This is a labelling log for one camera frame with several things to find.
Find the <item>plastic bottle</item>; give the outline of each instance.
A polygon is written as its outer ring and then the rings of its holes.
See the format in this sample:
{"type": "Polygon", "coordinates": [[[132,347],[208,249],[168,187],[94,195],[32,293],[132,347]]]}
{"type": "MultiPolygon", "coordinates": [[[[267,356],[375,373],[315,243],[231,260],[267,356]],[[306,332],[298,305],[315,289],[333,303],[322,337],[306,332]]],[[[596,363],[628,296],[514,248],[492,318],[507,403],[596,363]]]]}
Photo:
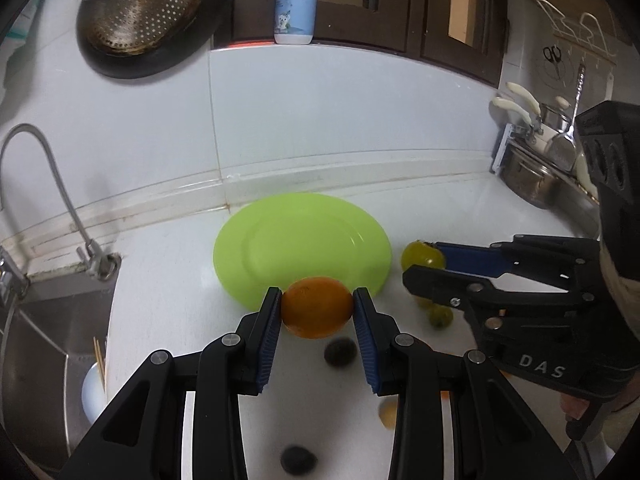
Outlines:
{"type": "Polygon", "coordinates": [[[316,0],[276,0],[273,35],[280,44],[309,44],[314,36],[316,0]]]}

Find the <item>stainless steel pot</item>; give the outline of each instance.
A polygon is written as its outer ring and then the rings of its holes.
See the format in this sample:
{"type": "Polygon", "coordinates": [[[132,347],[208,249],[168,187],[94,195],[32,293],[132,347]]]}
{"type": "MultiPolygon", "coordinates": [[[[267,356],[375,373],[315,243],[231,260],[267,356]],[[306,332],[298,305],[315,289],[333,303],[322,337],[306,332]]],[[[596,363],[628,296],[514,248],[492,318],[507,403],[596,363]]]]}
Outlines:
{"type": "Polygon", "coordinates": [[[551,207],[558,195],[560,180],[552,171],[523,151],[510,146],[509,156],[500,176],[519,197],[540,209],[551,207]]]}
{"type": "Polygon", "coordinates": [[[571,119],[558,108],[540,103],[540,123],[549,126],[559,134],[565,134],[571,127],[571,119]]]}

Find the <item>black frying pan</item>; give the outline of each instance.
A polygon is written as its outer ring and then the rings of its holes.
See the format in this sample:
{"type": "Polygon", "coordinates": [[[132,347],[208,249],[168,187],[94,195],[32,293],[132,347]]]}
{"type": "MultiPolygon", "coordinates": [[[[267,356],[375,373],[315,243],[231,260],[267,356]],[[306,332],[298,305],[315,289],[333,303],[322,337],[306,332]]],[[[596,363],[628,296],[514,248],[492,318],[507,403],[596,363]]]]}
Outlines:
{"type": "Polygon", "coordinates": [[[190,20],[177,27],[150,50],[138,54],[114,54],[96,47],[85,24],[91,19],[92,1],[83,0],[76,33],[85,61],[96,72],[117,79],[136,79],[162,72],[196,52],[211,37],[230,0],[200,0],[190,20]]]}

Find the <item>faucet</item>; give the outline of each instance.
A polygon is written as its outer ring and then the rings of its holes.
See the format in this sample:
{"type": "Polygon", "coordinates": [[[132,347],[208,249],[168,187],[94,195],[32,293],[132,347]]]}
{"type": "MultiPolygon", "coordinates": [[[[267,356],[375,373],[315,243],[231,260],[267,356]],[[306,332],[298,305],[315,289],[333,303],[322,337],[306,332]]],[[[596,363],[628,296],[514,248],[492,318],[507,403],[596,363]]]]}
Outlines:
{"type": "Polygon", "coordinates": [[[4,247],[0,246],[0,309],[7,310],[18,299],[27,294],[29,279],[15,264],[4,247]]]}
{"type": "MultiPolygon", "coordinates": [[[[84,248],[86,253],[82,250],[81,247],[76,249],[78,256],[82,260],[82,262],[86,266],[86,272],[92,277],[101,281],[107,281],[110,279],[116,270],[117,263],[116,259],[110,254],[105,254],[100,244],[93,240],[86,232],[84,228],[84,224],[80,220],[78,213],[76,212],[76,208],[74,208],[71,200],[69,199],[69,195],[66,193],[65,184],[62,181],[62,177],[60,176],[60,172],[58,171],[58,165],[56,164],[56,159],[53,157],[53,152],[51,151],[51,146],[47,141],[47,138],[44,134],[33,124],[22,123],[18,124],[11,128],[9,133],[6,135],[4,140],[2,141],[2,146],[0,147],[0,168],[2,168],[2,158],[4,157],[4,152],[6,150],[7,145],[17,134],[21,132],[27,132],[33,135],[38,142],[41,144],[42,149],[47,156],[47,161],[49,162],[49,168],[51,169],[51,173],[53,174],[53,179],[56,181],[56,186],[58,186],[58,191],[60,192],[60,196],[62,197],[62,201],[65,203],[66,210],[69,211],[78,232],[81,234],[84,239],[84,248]]],[[[0,211],[4,209],[4,192],[2,191],[2,181],[0,180],[0,211]]],[[[2,246],[0,246],[0,300],[4,300],[4,290],[7,289],[9,291],[15,292],[18,297],[21,297],[26,292],[26,288],[28,286],[27,278],[20,272],[20,269],[15,265],[15,262],[11,259],[9,254],[6,252],[2,246]]]]}

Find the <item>dark round fruit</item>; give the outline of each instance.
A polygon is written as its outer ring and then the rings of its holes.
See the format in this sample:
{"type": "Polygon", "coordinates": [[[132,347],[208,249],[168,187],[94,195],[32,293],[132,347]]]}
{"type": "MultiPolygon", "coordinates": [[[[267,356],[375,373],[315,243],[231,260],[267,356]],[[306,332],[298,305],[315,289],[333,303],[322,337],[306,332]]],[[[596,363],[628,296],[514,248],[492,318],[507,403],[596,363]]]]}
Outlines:
{"type": "Polygon", "coordinates": [[[280,465],[290,475],[300,476],[313,471],[318,457],[301,446],[289,446],[280,456],[280,465]]]}
{"type": "Polygon", "coordinates": [[[352,339],[339,337],[324,348],[324,360],[329,366],[343,368],[353,363],[358,355],[358,347],[352,339]]]}

